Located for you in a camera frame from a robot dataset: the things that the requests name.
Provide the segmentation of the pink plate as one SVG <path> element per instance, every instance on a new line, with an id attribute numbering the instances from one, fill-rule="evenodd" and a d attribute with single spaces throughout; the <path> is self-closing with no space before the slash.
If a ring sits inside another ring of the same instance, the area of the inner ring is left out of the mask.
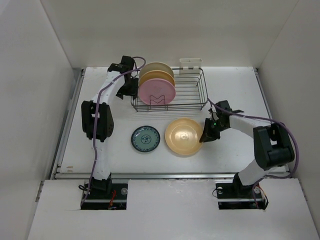
<path id="1" fill-rule="evenodd" d="M 154 78 L 144 82 L 138 89 L 140 100 L 149 106 L 168 105 L 176 97 L 175 87 L 168 81 Z"/>

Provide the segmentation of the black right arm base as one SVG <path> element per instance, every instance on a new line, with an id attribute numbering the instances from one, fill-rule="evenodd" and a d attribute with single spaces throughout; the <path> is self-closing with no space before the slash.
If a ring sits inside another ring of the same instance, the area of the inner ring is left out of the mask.
<path id="1" fill-rule="evenodd" d="M 259 184 L 240 186 L 218 181 L 212 195 L 217 198 L 219 210 L 266 210 L 269 199 Z"/>

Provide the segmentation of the yellow plate front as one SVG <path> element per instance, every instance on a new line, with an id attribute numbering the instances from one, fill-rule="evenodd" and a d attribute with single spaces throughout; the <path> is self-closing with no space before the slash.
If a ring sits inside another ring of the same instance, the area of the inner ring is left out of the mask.
<path id="1" fill-rule="evenodd" d="M 202 147 L 202 126 L 195 120 L 182 117 L 173 120 L 165 130 L 165 142 L 177 155 L 191 156 Z"/>

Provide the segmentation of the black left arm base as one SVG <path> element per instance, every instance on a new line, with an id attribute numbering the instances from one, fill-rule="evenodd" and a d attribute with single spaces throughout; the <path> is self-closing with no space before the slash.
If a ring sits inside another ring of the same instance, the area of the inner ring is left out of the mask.
<path id="1" fill-rule="evenodd" d="M 128 183 L 113 183 L 111 178 L 92 179 L 89 183 L 79 185 L 82 191 L 81 210 L 126 210 Z"/>

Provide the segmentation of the small teal patterned plate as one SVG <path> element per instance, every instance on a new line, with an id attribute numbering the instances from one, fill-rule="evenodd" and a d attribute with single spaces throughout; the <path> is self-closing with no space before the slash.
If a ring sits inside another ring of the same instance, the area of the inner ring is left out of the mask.
<path id="1" fill-rule="evenodd" d="M 135 150 L 149 153 L 159 146 L 161 136 L 153 126 L 144 125 L 133 131 L 130 141 Z"/>

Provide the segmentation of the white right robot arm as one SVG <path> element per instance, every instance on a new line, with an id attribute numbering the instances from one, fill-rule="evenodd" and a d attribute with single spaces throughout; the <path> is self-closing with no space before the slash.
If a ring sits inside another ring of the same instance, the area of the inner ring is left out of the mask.
<path id="1" fill-rule="evenodd" d="M 213 142 L 221 132 L 233 129 L 253 139 L 253 161 L 236 173 L 231 184 L 234 198 L 255 197 L 254 189 L 270 171 L 288 163 L 299 164 L 299 147 L 292 132 L 274 119 L 245 115 L 242 110 L 231 109 L 227 100 L 210 102 L 210 117 L 205 119 L 199 141 Z"/>

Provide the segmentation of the black wire dish rack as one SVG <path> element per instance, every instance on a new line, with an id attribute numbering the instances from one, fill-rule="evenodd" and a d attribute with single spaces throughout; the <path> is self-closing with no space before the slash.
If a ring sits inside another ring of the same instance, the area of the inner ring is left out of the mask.
<path id="1" fill-rule="evenodd" d="M 140 97 L 132 97 L 131 106 L 137 112 L 202 110 L 208 102 L 203 69 L 190 69 L 185 73 L 180 73 L 178 68 L 174 68 L 173 72 L 175 86 L 174 89 L 169 90 L 169 94 L 150 95 L 146 103 Z"/>

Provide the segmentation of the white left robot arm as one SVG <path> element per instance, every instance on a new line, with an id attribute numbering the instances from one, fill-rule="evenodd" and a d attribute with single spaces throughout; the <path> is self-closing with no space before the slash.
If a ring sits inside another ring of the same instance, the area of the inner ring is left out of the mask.
<path id="1" fill-rule="evenodd" d="M 112 63 L 106 72 L 105 82 L 91 100 L 84 100 L 81 104 L 82 131 L 92 141 L 94 151 L 93 166 L 87 187 L 83 189 L 88 195 L 93 189 L 100 198 L 111 195 L 112 186 L 108 183 L 110 170 L 103 173 L 105 164 L 98 167 L 99 153 L 97 142 L 103 143 L 111 137 L 114 131 L 114 120 L 110 104 L 115 97 L 123 99 L 130 96 L 134 99 L 138 96 L 138 78 L 132 76 L 133 72 L 139 72 L 136 59 L 138 56 L 122 56 L 119 63 Z"/>

